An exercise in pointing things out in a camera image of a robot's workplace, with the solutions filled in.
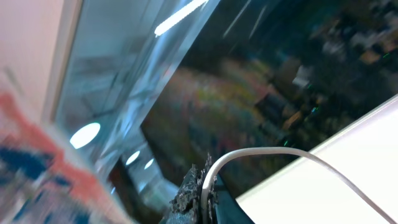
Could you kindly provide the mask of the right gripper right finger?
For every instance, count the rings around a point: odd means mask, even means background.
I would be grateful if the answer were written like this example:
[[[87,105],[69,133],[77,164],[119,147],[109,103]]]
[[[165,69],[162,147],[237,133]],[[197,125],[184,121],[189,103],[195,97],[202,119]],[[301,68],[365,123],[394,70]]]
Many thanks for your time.
[[[221,168],[233,160],[233,153],[228,153],[215,161],[208,168],[203,180],[203,222],[254,224],[237,201],[231,195],[223,178],[218,175]]]

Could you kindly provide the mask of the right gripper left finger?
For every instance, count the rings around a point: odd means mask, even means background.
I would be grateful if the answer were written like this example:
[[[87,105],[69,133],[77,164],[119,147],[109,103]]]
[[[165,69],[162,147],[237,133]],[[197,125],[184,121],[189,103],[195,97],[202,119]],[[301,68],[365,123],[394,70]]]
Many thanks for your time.
[[[186,173],[183,182],[170,201],[167,213],[160,224],[198,224],[201,220],[200,195],[202,187],[202,170],[196,165]]]

